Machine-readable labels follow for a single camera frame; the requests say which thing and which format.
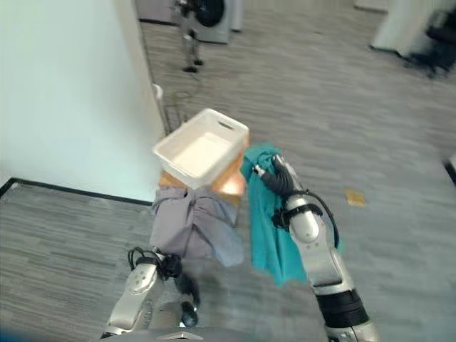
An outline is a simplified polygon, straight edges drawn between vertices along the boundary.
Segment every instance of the office chair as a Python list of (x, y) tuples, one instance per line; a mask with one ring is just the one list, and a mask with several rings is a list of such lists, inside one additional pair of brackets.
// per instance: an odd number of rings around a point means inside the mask
[(426, 36), (432, 39), (430, 50), (427, 53), (412, 53), (406, 58), (405, 67), (427, 69), (427, 76), (431, 79), (441, 69), (446, 77), (456, 62), (456, 9), (452, 12), (436, 11)]

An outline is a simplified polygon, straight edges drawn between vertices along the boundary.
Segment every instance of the gray cloth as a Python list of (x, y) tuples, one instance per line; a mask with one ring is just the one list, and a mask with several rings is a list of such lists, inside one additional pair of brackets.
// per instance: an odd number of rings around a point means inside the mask
[(225, 266), (241, 264), (244, 247), (233, 230), (237, 208), (206, 187), (163, 187), (152, 206), (150, 244), (182, 258), (215, 257)]

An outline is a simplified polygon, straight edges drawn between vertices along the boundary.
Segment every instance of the black cable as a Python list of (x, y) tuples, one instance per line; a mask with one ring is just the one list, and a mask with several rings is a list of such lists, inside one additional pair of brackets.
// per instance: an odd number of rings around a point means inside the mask
[(177, 90), (171, 92), (172, 103), (166, 105), (167, 108), (173, 107), (175, 109), (177, 119), (179, 120), (179, 125), (188, 121), (188, 116), (182, 113), (181, 111), (181, 105), (187, 105), (187, 101), (193, 99), (196, 95), (198, 95), (201, 92), (203, 86), (201, 79), (199, 79), (192, 73), (188, 73), (188, 76), (191, 77), (193, 80), (197, 81), (196, 88), (192, 92), (187, 90)]
[(292, 192), (288, 193), (286, 196), (283, 197), (284, 202), (286, 202), (287, 199), (293, 195), (307, 195), (307, 196), (317, 199), (320, 202), (321, 206), (325, 209), (325, 212), (328, 215), (329, 220), (331, 221), (331, 224), (333, 226), (334, 246), (335, 246), (335, 248), (338, 248), (339, 242), (340, 242), (339, 229), (337, 227), (336, 220), (334, 219), (334, 215), (331, 212), (331, 210), (329, 209), (328, 205), (326, 205), (325, 201), (323, 201), (323, 199), (320, 196), (318, 196), (317, 194), (313, 193), (309, 189), (306, 189), (304, 191), (296, 190), (296, 191), (292, 191)]
[(155, 253), (154, 251), (143, 250), (140, 247), (135, 247), (135, 248), (131, 249), (130, 251), (128, 251), (128, 253), (127, 253), (128, 263), (130, 264), (131, 270), (134, 270), (136, 268), (136, 266), (138, 265), (138, 263), (135, 265), (135, 259), (134, 259), (135, 252), (138, 252), (139, 254), (141, 254), (142, 258), (153, 259), (154, 263), (157, 265), (158, 270), (160, 272), (164, 271), (162, 260), (157, 255), (157, 253)]

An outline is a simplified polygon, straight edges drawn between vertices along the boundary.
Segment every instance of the floor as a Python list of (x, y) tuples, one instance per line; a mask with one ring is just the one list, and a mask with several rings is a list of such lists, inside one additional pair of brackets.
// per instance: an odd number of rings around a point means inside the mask
[[(380, 14), (349, 0), (248, 0), (242, 33), (205, 45), (196, 81), (176, 28), (142, 24), (155, 78), (188, 118), (209, 107), (273, 140), (331, 206), (342, 252), (383, 341), (451, 341), (456, 328), (456, 76), (429, 81), (368, 44)], [(177, 125), (175, 106), (169, 107)], [(361, 191), (364, 208), (346, 204)], [(0, 324), (47, 341), (96, 341), (150, 234), (147, 207), (24, 185), (0, 199)], [(249, 208), (238, 227), (249, 251)], [(307, 285), (278, 289), (249, 267), (185, 264), (201, 324), (262, 341), (325, 341)]]

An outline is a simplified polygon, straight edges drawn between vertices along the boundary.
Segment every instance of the teal cloth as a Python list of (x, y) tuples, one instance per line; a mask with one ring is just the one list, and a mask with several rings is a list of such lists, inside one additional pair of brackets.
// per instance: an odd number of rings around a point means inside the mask
[(252, 167), (258, 164), (262, 169), (274, 173), (271, 157), (280, 154), (280, 150), (271, 143), (248, 148), (241, 167), (241, 173), (247, 181), (250, 202), (252, 267), (271, 273), (278, 286), (292, 279), (306, 280), (298, 247), (288, 232), (272, 224), (274, 210), (281, 208), (281, 198), (252, 172)]

